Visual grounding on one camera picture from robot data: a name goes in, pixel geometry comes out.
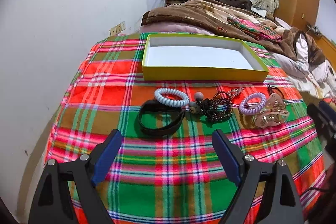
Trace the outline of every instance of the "hair tie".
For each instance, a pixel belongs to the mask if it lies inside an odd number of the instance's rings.
[[[251,100],[251,99],[254,99],[254,98],[260,98],[261,99],[261,102],[254,108],[252,109],[246,109],[244,108],[245,104]],[[239,111],[240,113],[242,114],[245,114],[245,115],[254,115],[256,113],[258,113],[260,110],[263,109],[263,107],[265,106],[266,104],[266,96],[261,93],[261,92],[256,92],[256,93],[253,93],[251,95],[249,95],[248,97],[246,97],[239,105]]]
[[[166,97],[163,97],[161,94],[172,94],[176,95],[182,100],[172,100]],[[161,88],[157,89],[154,92],[155,99],[158,100],[161,104],[171,107],[183,107],[189,104],[189,97],[187,94],[185,94],[182,91],[175,90],[175,89],[167,89],[167,88]]]

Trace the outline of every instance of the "brown fleece blanket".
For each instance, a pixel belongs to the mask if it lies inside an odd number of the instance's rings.
[[[252,2],[250,0],[217,0],[217,1],[219,1],[220,3],[224,3],[236,8],[241,8],[252,12],[251,11]]]
[[[238,28],[227,23],[228,17],[236,17],[250,20],[255,23],[261,23],[274,30],[282,36],[280,42],[270,42],[265,40],[257,41],[245,34]],[[293,45],[303,32],[296,28],[284,30],[274,22],[258,18],[254,13],[230,5],[220,3],[215,0],[189,0],[181,5],[162,7],[153,9],[143,15],[141,25],[147,25],[155,22],[178,22],[202,27],[215,35],[231,37],[244,41],[256,43],[265,47],[268,51],[276,52],[297,61],[296,49]],[[319,65],[325,61],[322,50],[319,49],[314,39],[303,33],[308,43],[308,59],[310,64]]]

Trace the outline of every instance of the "pink sheet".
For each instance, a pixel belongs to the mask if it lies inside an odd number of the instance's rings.
[[[144,25],[140,27],[139,32],[189,32],[213,35],[213,32],[209,32],[201,27],[175,22],[157,22]]]

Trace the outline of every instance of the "blue gripper pad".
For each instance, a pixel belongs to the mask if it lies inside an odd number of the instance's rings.
[[[319,103],[319,107],[329,116],[329,119],[333,123],[336,123],[336,112],[330,107],[329,104],[327,104],[325,101],[321,101]]]
[[[227,178],[238,187],[242,181],[239,175],[239,165],[236,158],[233,156],[232,152],[217,131],[214,131],[212,134],[212,146],[223,166]]]
[[[119,151],[119,148],[121,147],[121,142],[121,132],[117,130],[94,165],[94,173],[91,181],[95,186],[99,182],[105,180],[105,177],[110,170],[110,167]]]

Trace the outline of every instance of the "light blue coil hair tie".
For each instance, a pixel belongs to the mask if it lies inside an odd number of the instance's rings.
[[[171,94],[176,95],[182,100],[172,100],[166,97],[163,97],[161,94]],[[167,89],[167,88],[161,88],[157,89],[154,92],[154,97],[156,100],[158,100],[161,104],[171,107],[183,107],[189,104],[190,100],[187,94],[185,94],[182,91],[175,90],[175,89]]]

